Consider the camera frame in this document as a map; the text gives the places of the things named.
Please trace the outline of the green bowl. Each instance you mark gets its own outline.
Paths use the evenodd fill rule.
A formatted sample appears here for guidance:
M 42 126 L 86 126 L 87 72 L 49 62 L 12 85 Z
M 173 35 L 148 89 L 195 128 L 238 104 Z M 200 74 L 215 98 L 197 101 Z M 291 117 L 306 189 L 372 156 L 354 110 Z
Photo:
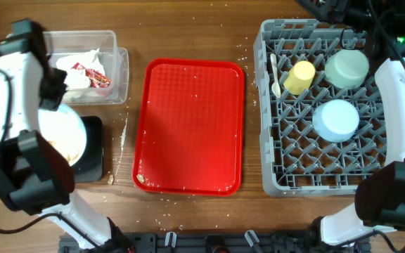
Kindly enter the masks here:
M 327 80 L 339 89 L 355 89 L 363 84 L 369 71 L 369 62 L 359 50 L 342 49 L 327 59 Z

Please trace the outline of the white plastic spoon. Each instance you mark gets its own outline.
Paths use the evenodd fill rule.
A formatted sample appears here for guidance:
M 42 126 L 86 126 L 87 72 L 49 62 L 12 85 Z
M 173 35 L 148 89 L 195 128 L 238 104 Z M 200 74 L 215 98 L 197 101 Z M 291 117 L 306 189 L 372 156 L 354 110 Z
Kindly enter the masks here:
M 271 90 L 277 98 L 281 97 L 281 88 L 278 81 L 277 57 L 274 53 L 270 55 L 270 63 L 273 73 L 274 82 L 271 85 Z

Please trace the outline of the light blue bowl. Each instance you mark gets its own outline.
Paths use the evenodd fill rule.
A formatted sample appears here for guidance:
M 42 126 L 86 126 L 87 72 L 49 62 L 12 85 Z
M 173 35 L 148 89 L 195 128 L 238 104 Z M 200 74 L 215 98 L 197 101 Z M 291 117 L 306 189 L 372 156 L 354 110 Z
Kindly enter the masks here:
M 315 132 L 324 140 L 341 143 L 353 137 L 359 126 L 359 113 L 345 100 L 331 100 L 315 109 L 312 124 Z

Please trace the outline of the light blue plate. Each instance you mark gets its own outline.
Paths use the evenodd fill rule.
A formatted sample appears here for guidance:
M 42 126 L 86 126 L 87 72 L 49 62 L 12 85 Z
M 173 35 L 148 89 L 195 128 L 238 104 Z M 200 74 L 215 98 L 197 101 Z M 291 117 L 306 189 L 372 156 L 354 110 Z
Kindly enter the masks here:
M 86 130 L 81 117 L 71 107 L 62 103 L 56 111 L 39 109 L 38 117 L 41 135 L 47 141 L 77 145 L 81 158 L 86 147 Z

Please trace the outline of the red snack wrapper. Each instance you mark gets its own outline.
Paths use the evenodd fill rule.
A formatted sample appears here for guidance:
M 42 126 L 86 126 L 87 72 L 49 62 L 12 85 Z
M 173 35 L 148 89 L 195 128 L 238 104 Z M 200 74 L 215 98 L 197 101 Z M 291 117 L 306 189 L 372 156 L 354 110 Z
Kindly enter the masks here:
M 76 63 L 72 69 L 74 74 L 76 74 L 81 80 L 81 84 L 84 88 L 106 88 L 112 84 L 112 81 L 107 78 L 104 74 L 97 70 L 86 68 L 80 63 Z

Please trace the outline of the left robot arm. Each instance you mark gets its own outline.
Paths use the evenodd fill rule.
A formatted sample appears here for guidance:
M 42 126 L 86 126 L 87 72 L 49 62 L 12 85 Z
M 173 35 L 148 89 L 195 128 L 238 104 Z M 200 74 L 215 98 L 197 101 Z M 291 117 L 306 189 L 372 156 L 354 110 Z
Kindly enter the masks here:
M 66 91 L 65 71 L 49 65 L 44 27 L 24 19 L 11 31 L 0 40 L 0 200 L 35 223 L 54 222 L 85 252 L 134 252 L 79 195 L 72 167 L 41 135 L 39 109 L 57 110 Z

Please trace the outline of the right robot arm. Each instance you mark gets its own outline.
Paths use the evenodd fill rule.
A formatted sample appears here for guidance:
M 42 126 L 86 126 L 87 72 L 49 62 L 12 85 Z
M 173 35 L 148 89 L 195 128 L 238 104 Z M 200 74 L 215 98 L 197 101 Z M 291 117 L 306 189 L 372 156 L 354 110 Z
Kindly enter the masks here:
M 405 1 L 307 1 L 317 20 L 366 32 L 385 116 L 385 166 L 363 180 L 354 202 L 315 220 L 318 246 L 345 247 L 374 235 L 405 231 Z

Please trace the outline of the yellow plastic cup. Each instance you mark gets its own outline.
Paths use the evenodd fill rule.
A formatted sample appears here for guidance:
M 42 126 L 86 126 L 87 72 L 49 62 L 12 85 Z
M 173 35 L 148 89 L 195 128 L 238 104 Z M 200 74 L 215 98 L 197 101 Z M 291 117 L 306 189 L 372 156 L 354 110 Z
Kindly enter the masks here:
M 284 88 L 293 95 L 300 95 L 311 86 L 315 74 L 316 69 L 312 63 L 306 60 L 297 62 L 289 71 Z

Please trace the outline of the white napkin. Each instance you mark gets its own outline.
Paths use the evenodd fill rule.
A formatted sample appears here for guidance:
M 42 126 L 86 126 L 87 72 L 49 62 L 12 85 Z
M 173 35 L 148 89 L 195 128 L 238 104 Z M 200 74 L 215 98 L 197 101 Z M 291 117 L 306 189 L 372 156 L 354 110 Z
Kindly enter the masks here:
M 65 100 L 83 100 L 107 94 L 112 81 L 99 60 L 100 49 L 60 58 L 56 67 L 67 72 Z

